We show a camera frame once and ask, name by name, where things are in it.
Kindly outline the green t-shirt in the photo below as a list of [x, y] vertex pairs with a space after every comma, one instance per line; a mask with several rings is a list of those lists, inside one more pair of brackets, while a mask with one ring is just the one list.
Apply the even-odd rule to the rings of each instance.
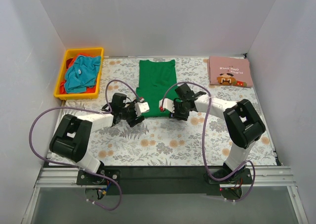
[[168, 111], [160, 111], [159, 101], [166, 91], [176, 83], [174, 59], [165, 62], [139, 61], [139, 86], [136, 88], [136, 93], [148, 102], [150, 108], [144, 117], [168, 117]]

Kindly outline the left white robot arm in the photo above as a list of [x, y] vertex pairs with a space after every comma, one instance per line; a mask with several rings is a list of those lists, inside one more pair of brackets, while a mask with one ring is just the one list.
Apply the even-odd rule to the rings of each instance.
[[125, 120], [132, 128], [144, 121], [149, 104], [143, 98], [127, 102], [127, 95], [115, 93], [112, 101], [100, 112], [83, 116], [66, 114], [62, 117], [49, 145], [49, 150], [74, 162], [88, 171], [93, 184], [101, 184], [105, 178], [104, 164], [88, 152], [90, 134], [103, 128], [110, 128]]

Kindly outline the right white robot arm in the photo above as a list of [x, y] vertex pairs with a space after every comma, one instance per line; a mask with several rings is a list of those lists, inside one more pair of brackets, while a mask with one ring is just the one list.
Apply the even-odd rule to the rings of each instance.
[[160, 110], [168, 110], [170, 118], [186, 120], [189, 113], [195, 111], [225, 121], [233, 142], [229, 156], [221, 169], [214, 173], [210, 170], [206, 172], [214, 181], [237, 182], [241, 178], [241, 170], [249, 162], [247, 157], [253, 145], [266, 131], [252, 103], [247, 99], [227, 101], [214, 98], [206, 88], [195, 93], [190, 89], [188, 82], [176, 83], [172, 88], [175, 89], [177, 98], [163, 98], [159, 102]]

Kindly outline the floral patterned table mat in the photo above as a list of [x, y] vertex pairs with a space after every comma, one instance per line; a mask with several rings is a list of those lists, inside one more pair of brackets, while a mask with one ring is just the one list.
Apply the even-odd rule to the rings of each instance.
[[[139, 61], [139, 58], [104, 59], [98, 98], [68, 100], [62, 114], [78, 116], [82, 109], [99, 110], [115, 92], [133, 98], [132, 90], [139, 82]], [[177, 80], [190, 82], [193, 91], [206, 87], [215, 98], [248, 99], [261, 113], [254, 88], [210, 85], [206, 58], [176, 58], [175, 69]], [[107, 166], [200, 166], [204, 163], [220, 166], [232, 144], [223, 120], [192, 112], [187, 121], [147, 118], [132, 128], [121, 121], [112, 128], [92, 133], [88, 151]]]

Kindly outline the teal t-shirt in bin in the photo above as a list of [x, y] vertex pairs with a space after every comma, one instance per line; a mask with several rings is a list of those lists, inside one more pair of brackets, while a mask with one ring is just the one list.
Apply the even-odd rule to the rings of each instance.
[[70, 93], [85, 93], [96, 85], [101, 66], [101, 56], [79, 54], [65, 74], [64, 89]]

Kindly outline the pink folded t-shirt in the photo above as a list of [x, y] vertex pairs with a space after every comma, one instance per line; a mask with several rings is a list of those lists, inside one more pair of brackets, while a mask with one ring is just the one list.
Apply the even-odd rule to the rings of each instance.
[[207, 71], [211, 85], [253, 87], [250, 63], [247, 59], [210, 56]]

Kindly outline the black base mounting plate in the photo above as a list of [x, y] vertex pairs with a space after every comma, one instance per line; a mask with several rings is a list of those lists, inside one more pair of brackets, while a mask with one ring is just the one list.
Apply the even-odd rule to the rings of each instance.
[[221, 185], [252, 183], [248, 168], [230, 181], [216, 182], [203, 166], [104, 166], [101, 175], [115, 180], [123, 194], [206, 194], [219, 196]]

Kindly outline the yellow plastic bin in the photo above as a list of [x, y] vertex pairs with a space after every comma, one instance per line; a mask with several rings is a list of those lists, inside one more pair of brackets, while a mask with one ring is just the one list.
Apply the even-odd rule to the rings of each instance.
[[[69, 94], [60, 94], [59, 93], [59, 86], [60, 83], [63, 81], [66, 71], [66, 60], [72, 57], [75, 57], [79, 53], [89, 54], [92, 57], [100, 56], [101, 57], [101, 64], [100, 70], [96, 79], [96, 91], [94, 93], [69, 93]], [[77, 99], [97, 99], [99, 88], [100, 88], [100, 80], [102, 75], [102, 66], [103, 66], [103, 59], [104, 59], [104, 48], [103, 47], [88, 47], [88, 48], [71, 48], [67, 49], [63, 62], [61, 64], [58, 79], [56, 82], [56, 86], [54, 89], [53, 95], [60, 99], [60, 100], [77, 100]]]

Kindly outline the aluminium frame rail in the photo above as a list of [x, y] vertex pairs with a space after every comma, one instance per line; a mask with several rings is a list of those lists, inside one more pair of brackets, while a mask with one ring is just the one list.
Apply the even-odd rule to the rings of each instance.
[[219, 196], [206, 194], [123, 194], [116, 188], [101, 200], [118, 208], [106, 211], [87, 202], [92, 185], [76, 169], [43, 168], [22, 220], [25, 224], [306, 224], [294, 175], [289, 167], [261, 166], [255, 181], [241, 186], [242, 201], [224, 200], [233, 191], [221, 185]]

